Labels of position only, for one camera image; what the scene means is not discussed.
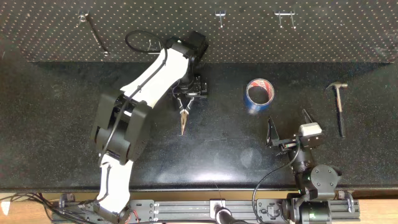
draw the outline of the black countertop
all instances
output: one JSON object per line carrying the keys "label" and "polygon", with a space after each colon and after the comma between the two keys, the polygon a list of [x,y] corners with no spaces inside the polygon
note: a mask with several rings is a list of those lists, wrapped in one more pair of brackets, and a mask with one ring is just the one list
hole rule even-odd
{"label": "black countertop", "polygon": [[[147,63],[28,63],[0,61],[0,190],[98,190],[101,171],[90,140],[100,93],[133,81]],[[169,96],[154,108],[150,142],[134,164],[131,190],[250,189],[288,162],[266,148],[267,118],[281,138],[298,131],[302,109],[318,121],[325,142],[313,150],[320,164],[343,171],[338,188],[398,188],[398,75],[375,63],[205,64],[209,96],[196,101],[180,135]],[[271,107],[252,116],[243,92],[254,78],[275,88]],[[341,90],[347,138],[338,135],[335,96]],[[265,189],[294,189],[289,169]]]}

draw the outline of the blue tape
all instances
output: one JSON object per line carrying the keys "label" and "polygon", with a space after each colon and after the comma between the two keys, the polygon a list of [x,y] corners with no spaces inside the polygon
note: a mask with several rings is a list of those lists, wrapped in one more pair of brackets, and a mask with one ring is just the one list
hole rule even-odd
{"label": "blue tape", "polygon": [[[263,89],[265,89],[265,91],[267,91],[267,93],[268,93],[268,102],[267,103],[259,104],[259,103],[252,101],[252,99],[249,96],[249,89],[254,86],[263,87]],[[272,86],[272,84],[263,78],[257,78],[255,80],[250,81],[249,84],[247,85],[246,91],[244,94],[244,101],[249,110],[249,113],[256,114],[260,111],[264,111],[265,109],[267,109],[269,107],[269,105],[271,104],[272,100],[274,99],[274,96],[275,96],[275,93],[274,93],[274,87]]]}

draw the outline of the hammer handle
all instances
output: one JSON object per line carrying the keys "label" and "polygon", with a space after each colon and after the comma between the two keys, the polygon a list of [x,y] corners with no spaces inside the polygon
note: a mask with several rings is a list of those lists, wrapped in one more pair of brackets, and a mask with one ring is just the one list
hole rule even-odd
{"label": "hammer handle", "polygon": [[343,112],[339,111],[338,113],[338,126],[340,128],[340,136],[345,138],[346,137],[346,130],[344,127],[344,119],[343,119]]}

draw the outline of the black pegboard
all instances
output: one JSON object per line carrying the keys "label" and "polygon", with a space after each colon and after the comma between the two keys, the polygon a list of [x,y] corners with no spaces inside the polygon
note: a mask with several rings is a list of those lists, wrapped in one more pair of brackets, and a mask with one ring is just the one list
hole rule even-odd
{"label": "black pegboard", "polygon": [[[5,0],[0,7],[2,43],[29,61],[153,61],[124,43],[139,29],[164,40],[201,32],[210,44],[204,62],[394,62],[398,56],[397,1]],[[78,25],[80,10],[90,12],[110,56],[87,23]],[[219,10],[226,10],[223,28]],[[280,28],[278,10],[296,13],[296,29],[289,16]]]}

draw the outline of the roll of tape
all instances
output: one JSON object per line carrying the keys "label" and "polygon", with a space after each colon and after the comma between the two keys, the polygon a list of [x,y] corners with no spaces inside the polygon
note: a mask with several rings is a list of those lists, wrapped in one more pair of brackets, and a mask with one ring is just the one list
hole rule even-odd
{"label": "roll of tape", "polygon": [[[266,97],[265,94],[268,94],[268,101],[266,103],[256,102],[256,99],[253,99],[253,96],[250,96],[249,90],[255,86],[259,86],[265,90],[263,91],[264,94],[263,97]],[[275,96],[274,87],[271,85],[269,81],[263,78],[257,78],[255,80],[250,81],[246,87],[246,92],[244,94],[245,104],[249,110],[249,113],[256,114],[260,111],[267,109],[271,104],[272,100],[274,99],[274,96]]]}

